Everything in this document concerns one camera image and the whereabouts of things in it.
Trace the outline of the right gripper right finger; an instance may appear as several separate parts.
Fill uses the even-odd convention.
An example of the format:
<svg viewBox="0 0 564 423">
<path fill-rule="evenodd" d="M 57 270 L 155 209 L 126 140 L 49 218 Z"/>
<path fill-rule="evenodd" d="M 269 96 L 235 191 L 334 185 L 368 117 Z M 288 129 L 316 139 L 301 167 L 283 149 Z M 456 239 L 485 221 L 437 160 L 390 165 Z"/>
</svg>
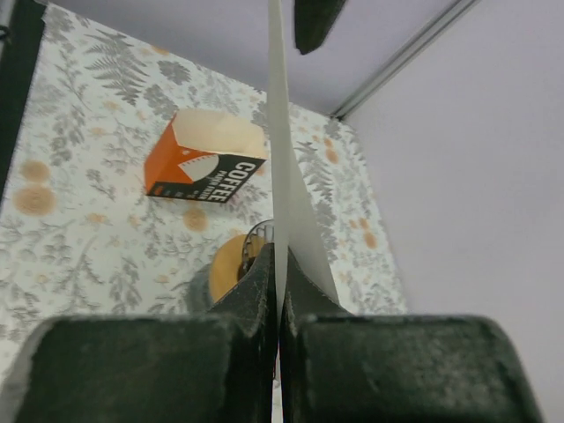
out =
<svg viewBox="0 0 564 423">
<path fill-rule="evenodd" d="M 478 315 L 353 315 L 287 263 L 287 422 L 539 422 L 516 349 Z"/>
</svg>

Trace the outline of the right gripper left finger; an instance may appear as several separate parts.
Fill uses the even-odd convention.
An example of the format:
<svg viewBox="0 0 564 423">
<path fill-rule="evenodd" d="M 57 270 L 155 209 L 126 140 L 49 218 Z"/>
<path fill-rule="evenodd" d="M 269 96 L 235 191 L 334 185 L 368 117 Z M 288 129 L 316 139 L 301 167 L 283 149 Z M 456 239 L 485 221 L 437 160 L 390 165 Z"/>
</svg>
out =
<svg viewBox="0 0 564 423">
<path fill-rule="evenodd" d="M 2 382 L 2 421 L 270 421 L 274 278 L 274 247 L 266 244 L 206 312 L 49 318 Z"/>
</svg>

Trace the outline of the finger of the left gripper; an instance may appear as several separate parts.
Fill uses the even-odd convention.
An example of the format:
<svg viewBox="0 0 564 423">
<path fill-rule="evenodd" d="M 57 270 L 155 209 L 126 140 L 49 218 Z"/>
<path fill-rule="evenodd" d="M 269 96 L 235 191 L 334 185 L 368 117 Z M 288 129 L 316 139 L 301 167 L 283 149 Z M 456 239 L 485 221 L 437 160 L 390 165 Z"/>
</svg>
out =
<svg viewBox="0 0 564 423">
<path fill-rule="evenodd" d="M 324 44 L 346 3 L 346 0 L 294 1 L 294 45 L 302 56 Z"/>
</svg>

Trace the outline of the wooden dripper ring holder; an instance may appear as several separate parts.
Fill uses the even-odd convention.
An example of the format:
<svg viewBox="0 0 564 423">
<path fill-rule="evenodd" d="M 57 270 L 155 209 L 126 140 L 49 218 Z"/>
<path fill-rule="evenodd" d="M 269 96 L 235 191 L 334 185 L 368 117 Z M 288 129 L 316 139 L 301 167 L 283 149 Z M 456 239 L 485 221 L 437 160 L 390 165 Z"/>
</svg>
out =
<svg viewBox="0 0 564 423">
<path fill-rule="evenodd" d="M 239 281 L 246 234 L 236 235 L 216 252 L 209 270 L 209 292 L 214 303 L 221 300 Z"/>
</svg>

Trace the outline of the beige paper coffee filter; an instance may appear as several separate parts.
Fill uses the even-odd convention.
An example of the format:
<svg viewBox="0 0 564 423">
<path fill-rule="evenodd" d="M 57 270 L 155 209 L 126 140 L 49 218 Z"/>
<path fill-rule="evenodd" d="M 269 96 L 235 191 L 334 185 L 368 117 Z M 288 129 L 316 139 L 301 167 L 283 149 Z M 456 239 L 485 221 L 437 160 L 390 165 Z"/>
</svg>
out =
<svg viewBox="0 0 564 423">
<path fill-rule="evenodd" d="M 292 256 L 305 276 L 331 300 L 338 301 L 338 291 L 293 149 L 280 1 L 268 3 L 268 40 L 267 118 L 271 141 L 275 285 L 277 320 L 282 323 L 285 299 L 289 296 L 288 265 Z"/>
</svg>

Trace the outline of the coffee filter paper box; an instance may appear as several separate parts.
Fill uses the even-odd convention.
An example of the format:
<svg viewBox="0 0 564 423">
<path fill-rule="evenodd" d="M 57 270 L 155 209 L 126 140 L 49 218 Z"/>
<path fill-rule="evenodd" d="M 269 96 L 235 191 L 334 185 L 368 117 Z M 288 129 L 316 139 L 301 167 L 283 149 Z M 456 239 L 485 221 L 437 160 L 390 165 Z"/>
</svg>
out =
<svg viewBox="0 0 564 423">
<path fill-rule="evenodd" d="M 183 108 L 145 161 L 145 194 L 224 204 L 266 160 L 261 127 L 227 112 Z"/>
</svg>

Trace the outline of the grey glass dripper cone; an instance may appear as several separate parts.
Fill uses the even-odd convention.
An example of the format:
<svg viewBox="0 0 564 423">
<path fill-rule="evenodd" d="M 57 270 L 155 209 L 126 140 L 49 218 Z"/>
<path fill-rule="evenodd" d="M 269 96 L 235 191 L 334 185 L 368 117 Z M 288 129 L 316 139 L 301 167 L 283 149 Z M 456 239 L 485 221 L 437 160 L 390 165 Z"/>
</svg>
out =
<svg viewBox="0 0 564 423">
<path fill-rule="evenodd" d="M 268 219 L 254 225 L 246 235 L 241 248 L 241 265 L 238 279 L 250 270 L 265 244 L 274 242 L 274 220 Z"/>
</svg>

